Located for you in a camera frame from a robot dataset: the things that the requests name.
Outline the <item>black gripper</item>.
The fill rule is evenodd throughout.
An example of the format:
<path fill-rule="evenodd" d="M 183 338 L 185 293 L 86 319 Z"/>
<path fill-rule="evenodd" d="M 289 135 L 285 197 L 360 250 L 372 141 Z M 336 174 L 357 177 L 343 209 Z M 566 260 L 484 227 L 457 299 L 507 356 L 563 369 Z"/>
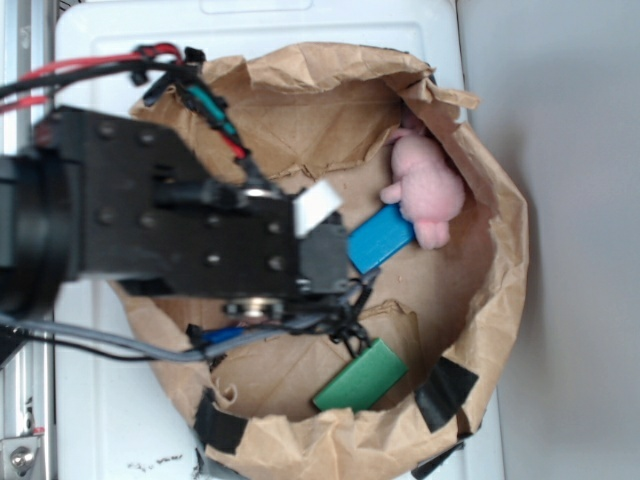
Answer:
<path fill-rule="evenodd" d="M 78 111 L 74 160 L 82 276 L 136 296 L 217 299 L 251 319 L 326 311 L 347 290 L 336 211 L 300 232 L 300 196 L 258 171 L 241 185 L 214 178 L 168 128 Z"/>

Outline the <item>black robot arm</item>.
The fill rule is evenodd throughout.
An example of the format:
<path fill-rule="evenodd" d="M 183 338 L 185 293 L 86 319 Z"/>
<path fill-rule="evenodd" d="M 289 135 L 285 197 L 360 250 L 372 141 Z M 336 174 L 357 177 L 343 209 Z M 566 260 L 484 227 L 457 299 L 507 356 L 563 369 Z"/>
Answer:
<path fill-rule="evenodd" d="M 347 233 L 331 214 L 298 234 L 294 203 L 259 174 L 215 178 L 169 128 L 59 108 L 1 160 L 1 309 L 36 318 L 62 284 L 99 278 L 132 296 L 320 310 L 348 287 Z"/>

